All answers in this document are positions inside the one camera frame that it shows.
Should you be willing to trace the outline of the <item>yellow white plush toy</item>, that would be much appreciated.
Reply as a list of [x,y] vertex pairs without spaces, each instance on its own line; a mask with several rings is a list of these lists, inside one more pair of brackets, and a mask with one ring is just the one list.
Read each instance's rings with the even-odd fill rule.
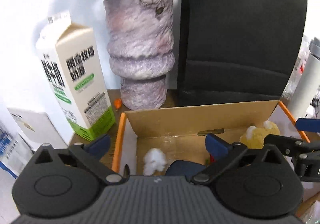
[[261,128],[250,126],[246,132],[240,137],[240,142],[249,149],[262,149],[264,146],[264,138],[269,134],[280,135],[278,126],[272,121],[265,121]]

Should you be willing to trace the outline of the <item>white green milk carton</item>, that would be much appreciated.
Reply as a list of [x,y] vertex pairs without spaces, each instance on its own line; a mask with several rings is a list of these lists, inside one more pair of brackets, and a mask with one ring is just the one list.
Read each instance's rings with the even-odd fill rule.
[[93,29],[64,11],[48,17],[35,49],[51,89],[76,134],[93,141],[115,123]]

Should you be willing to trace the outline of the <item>small orange object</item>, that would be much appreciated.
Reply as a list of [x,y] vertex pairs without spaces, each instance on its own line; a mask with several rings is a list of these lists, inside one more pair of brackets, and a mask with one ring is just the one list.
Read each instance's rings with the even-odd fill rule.
[[119,110],[122,107],[121,98],[115,99],[113,104],[114,104],[115,109]]

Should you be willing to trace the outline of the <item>orange cardboard box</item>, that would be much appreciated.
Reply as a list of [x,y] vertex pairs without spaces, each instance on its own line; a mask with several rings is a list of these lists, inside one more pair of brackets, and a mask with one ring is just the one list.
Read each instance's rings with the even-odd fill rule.
[[300,223],[296,211],[319,191],[304,182],[291,158],[272,144],[249,149],[236,166],[209,184],[165,176],[176,160],[214,162],[207,134],[232,144],[250,126],[274,122],[280,136],[310,142],[280,101],[225,103],[128,111],[121,114],[112,170],[122,184],[108,186],[98,202],[105,223]]

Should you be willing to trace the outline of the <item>purple ceramic vase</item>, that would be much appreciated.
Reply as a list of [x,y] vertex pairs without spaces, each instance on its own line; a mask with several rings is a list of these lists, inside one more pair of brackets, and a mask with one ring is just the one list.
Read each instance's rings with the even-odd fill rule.
[[173,53],[174,0],[105,0],[110,68],[131,110],[159,108],[167,97]]

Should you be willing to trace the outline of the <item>blue white box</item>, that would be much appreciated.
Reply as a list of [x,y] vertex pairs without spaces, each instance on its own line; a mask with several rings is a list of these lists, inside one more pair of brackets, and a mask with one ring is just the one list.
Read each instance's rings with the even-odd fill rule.
[[0,158],[1,169],[17,178],[34,152],[20,134],[10,134],[1,122]]

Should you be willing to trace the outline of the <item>black paper bag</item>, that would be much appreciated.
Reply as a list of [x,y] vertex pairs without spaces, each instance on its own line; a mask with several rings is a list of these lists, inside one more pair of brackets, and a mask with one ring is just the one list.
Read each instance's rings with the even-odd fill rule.
[[178,104],[278,100],[308,0],[181,0]]

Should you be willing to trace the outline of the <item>white cardboard box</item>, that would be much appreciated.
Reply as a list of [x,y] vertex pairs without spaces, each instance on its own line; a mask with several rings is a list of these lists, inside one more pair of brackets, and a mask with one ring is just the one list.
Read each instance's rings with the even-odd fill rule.
[[67,143],[65,143],[46,113],[13,108],[8,108],[8,111],[26,136],[27,143],[33,150],[37,150],[43,143],[49,143],[53,148],[67,148]]

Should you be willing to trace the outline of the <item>white thermos bottle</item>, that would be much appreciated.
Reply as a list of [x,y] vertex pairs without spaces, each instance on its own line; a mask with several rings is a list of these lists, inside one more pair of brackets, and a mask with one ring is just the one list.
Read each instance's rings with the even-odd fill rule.
[[313,38],[309,46],[310,54],[295,92],[287,106],[295,120],[306,115],[306,111],[319,88],[319,39]]

